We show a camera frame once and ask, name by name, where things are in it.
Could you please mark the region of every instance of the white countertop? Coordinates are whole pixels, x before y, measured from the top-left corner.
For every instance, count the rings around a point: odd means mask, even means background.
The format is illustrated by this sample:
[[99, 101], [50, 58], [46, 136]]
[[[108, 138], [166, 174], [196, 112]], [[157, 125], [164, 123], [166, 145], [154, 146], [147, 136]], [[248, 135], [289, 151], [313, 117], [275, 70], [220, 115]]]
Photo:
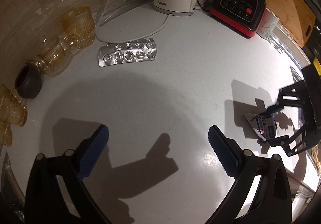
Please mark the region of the white countertop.
[[[126, 40], [158, 28], [165, 18], [143, 5], [100, 33]], [[279, 88], [293, 83], [290, 66], [297, 68], [259, 36], [245, 39], [199, 11], [171, 17], [153, 39], [154, 62], [101, 68], [101, 44], [95, 41], [61, 75], [45, 80], [36, 99], [28, 101], [26, 125], [12, 127], [13, 145], [1, 154], [8, 151], [24, 192], [39, 152], [61, 155], [101, 123], [110, 130], [108, 147], [84, 182], [112, 222], [207, 221], [234, 182], [208, 143], [208, 129], [217, 125], [242, 149], [261, 156], [242, 114], [274, 104]], [[297, 109], [284, 113], [298, 129]], [[287, 134], [293, 134], [292, 126]], [[299, 160], [275, 147], [262, 156], [274, 153], [316, 190], [317, 175], [305, 153]]]

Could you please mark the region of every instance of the paper cup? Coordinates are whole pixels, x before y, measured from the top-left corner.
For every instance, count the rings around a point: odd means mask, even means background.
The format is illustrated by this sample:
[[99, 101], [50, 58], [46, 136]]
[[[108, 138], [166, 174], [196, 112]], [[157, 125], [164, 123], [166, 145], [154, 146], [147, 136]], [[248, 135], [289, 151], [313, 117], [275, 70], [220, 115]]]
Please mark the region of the paper cup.
[[276, 15], [266, 8], [257, 34], [263, 39], [267, 39], [272, 33], [273, 29], [276, 27], [276, 24], [279, 22], [279, 20], [280, 19]]

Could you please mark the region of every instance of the cutting board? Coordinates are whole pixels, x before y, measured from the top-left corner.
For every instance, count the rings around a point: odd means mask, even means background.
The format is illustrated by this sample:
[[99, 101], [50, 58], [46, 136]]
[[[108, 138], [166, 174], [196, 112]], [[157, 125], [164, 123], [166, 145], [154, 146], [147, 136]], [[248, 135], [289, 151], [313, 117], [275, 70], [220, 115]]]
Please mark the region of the cutting board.
[[267, 0], [266, 7], [280, 18], [296, 43], [303, 47], [316, 22], [316, 16], [304, 0]]

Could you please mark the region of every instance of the white cable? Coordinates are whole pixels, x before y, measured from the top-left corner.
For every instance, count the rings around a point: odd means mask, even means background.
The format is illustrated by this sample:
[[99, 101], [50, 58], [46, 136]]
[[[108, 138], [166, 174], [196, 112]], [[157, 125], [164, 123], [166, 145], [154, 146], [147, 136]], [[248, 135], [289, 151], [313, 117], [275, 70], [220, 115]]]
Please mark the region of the white cable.
[[108, 6], [108, 3], [109, 3], [109, 0], [106, 0], [106, 4], [105, 4], [105, 7], [104, 7], [104, 10], [102, 11], [102, 14], [101, 14], [101, 16], [100, 16], [100, 18], [99, 18], [99, 21], [98, 21], [98, 23], [97, 23], [96, 30], [95, 30], [97, 39], [98, 39], [100, 42], [105, 42], [105, 43], [107, 43], [107, 44], [125, 43], [125, 42], [128, 42], [128, 41], [135, 41], [135, 40], [138, 40], [138, 39], [141, 39], [141, 38], [146, 38], [146, 37], [149, 37], [149, 36], [151, 36], [151, 35], [153, 35], [153, 34], [156, 34], [157, 32], [161, 31], [161, 30], [166, 26], [166, 24], [168, 23], [168, 20], [169, 20], [170, 16], [172, 15], [172, 14], [169, 14], [169, 15], [167, 16], [167, 18], [165, 19], [164, 23], [163, 23], [158, 29], [156, 29], [155, 31], [153, 31], [153, 32], [151, 32], [151, 33], [149, 33], [149, 34], [147, 34], [147, 35], [144, 35], [144, 36], [141, 36], [141, 37], [138, 37], [138, 38], [134, 38], [134, 39], [130, 39], [130, 40], [124, 40], [124, 41], [118, 41], [118, 42], [108, 42], [108, 41], [102, 39], [102, 38], [99, 36], [99, 33], [98, 33], [98, 32], [99, 32], [99, 27], [100, 27], [100, 24], [101, 24], [102, 19], [103, 19], [103, 17], [104, 17], [105, 11], [106, 11], [107, 6]]

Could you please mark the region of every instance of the textured blue pad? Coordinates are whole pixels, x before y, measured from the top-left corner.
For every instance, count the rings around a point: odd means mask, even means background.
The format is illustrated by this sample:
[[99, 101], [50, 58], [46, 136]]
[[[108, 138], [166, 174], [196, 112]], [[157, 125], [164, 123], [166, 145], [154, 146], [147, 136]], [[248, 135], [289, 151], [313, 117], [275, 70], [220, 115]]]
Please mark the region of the textured blue pad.
[[232, 139], [226, 138], [216, 125], [209, 129], [208, 141], [219, 158], [226, 174], [230, 177], [237, 177], [241, 164], [240, 155], [238, 154], [238, 151], [241, 149], [237, 143]]
[[90, 139], [82, 141], [78, 146], [77, 150], [81, 150], [78, 173], [78, 179], [80, 181], [91, 174], [91, 171], [93, 170], [101, 152], [105, 148], [108, 139], [109, 131], [107, 126], [100, 125]]

